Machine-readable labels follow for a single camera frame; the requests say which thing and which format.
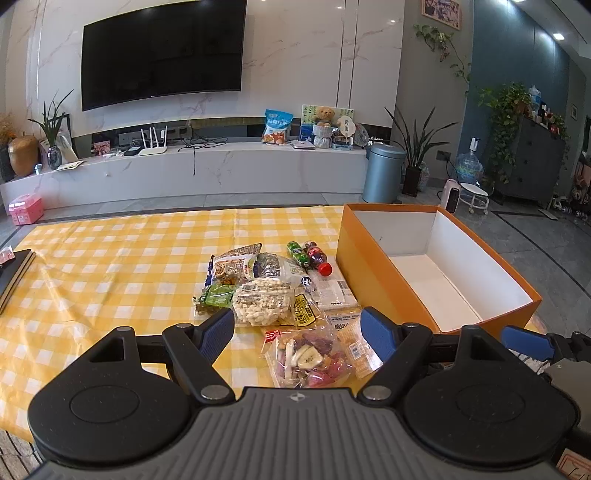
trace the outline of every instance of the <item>gray cabinet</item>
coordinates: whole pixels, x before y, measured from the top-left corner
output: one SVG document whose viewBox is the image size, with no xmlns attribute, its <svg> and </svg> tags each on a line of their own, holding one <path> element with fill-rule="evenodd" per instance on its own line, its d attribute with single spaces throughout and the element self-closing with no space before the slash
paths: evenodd
<svg viewBox="0 0 591 480">
<path fill-rule="evenodd" d="M 505 196 L 548 203 L 558 180 L 564 146 L 564 140 L 523 117 L 513 145 L 515 165 L 509 183 L 497 182 L 495 190 Z"/>
</svg>

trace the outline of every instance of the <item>green snack bag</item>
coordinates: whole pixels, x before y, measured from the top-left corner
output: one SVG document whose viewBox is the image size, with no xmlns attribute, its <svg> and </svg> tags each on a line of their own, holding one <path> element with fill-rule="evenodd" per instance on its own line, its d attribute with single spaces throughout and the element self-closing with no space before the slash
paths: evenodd
<svg viewBox="0 0 591 480">
<path fill-rule="evenodd" d="M 232 297 L 237 288 L 238 285 L 212 283 L 203 290 L 199 297 L 199 303 L 212 307 L 229 307 L 232 305 Z"/>
</svg>

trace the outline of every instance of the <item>round black disc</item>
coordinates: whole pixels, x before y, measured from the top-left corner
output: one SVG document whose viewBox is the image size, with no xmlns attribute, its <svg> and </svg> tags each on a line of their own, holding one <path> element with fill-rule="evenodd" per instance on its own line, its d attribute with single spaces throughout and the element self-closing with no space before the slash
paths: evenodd
<svg viewBox="0 0 591 480">
<path fill-rule="evenodd" d="M 570 401 L 543 379 L 495 361 L 456 364 L 424 378 L 406 396 L 404 413 L 417 437 L 443 457 L 491 468 L 541 458 L 576 420 Z"/>
<path fill-rule="evenodd" d="M 167 447 L 185 428 L 190 407 L 178 385 L 118 362 L 101 370 L 66 369 L 33 398 L 29 425 L 46 459 L 92 467 L 130 463 Z"/>
</svg>

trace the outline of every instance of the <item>orange box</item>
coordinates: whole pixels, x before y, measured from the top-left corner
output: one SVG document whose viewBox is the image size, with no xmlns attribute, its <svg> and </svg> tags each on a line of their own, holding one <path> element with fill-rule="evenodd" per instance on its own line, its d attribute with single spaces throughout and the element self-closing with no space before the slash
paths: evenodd
<svg viewBox="0 0 591 480">
<path fill-rule="evenodd" d="M 437 206 L 345 205 L 337 263 L 358 302 L 435 333 L 478 324 L 499 338 L 542 298 L 474 232 Z"/>
</svg>

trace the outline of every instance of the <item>television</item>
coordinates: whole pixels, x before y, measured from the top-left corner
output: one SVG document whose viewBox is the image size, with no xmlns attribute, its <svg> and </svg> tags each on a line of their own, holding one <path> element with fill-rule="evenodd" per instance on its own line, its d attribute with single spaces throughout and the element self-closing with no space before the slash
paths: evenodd
<svg viewBox="0 0 591 480">
<path fill-rule="evenodd" d="M 246 0 L 194 0 L 85 25 L 82 109 L 241 89 Z"/>
</svg>

